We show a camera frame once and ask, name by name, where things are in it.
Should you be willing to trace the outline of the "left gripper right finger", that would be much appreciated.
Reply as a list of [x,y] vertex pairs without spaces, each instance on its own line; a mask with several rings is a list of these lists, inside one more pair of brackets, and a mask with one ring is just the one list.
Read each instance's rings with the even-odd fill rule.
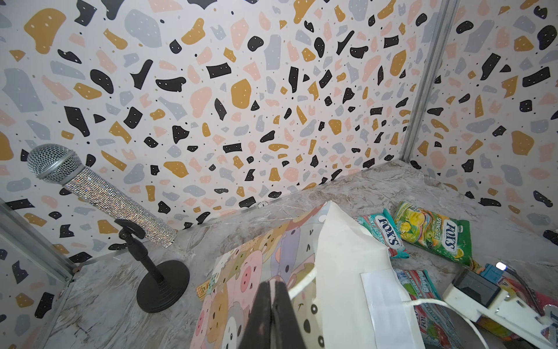
[[306,348],[286,284],[272,280],[271,293],[271,348]]

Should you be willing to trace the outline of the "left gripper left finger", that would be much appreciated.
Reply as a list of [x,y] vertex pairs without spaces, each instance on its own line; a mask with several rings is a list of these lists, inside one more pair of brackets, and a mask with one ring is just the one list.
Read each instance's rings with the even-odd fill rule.
[[271,343],[271,287],[270,282],[259,285],[252,311],[238,349],[270,349]]

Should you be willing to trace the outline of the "white paper gift bag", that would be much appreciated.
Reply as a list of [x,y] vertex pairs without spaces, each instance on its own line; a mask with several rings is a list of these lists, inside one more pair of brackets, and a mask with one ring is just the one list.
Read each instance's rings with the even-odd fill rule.
[[426,348],[388,248],[327,202],[216,260],[192,348],[238,348],[259,285],[286,284],[306,348]]

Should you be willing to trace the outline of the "teal fruit Fox's candy bag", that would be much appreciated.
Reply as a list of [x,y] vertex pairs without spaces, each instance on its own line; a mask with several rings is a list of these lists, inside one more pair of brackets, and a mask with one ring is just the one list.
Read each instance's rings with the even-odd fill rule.
[[358,216],[355,220],[376,240],[388,248],[391,259],[407,259],[410,257],[388,209],[383,209],[381,213]]

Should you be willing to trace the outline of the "yellow green Fox's candy bag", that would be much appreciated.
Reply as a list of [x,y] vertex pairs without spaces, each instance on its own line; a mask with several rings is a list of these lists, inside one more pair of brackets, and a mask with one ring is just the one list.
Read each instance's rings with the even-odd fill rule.
[[400,236],[417,247],[467,268],[476,266],[470,223],[401,202],[394,216]]

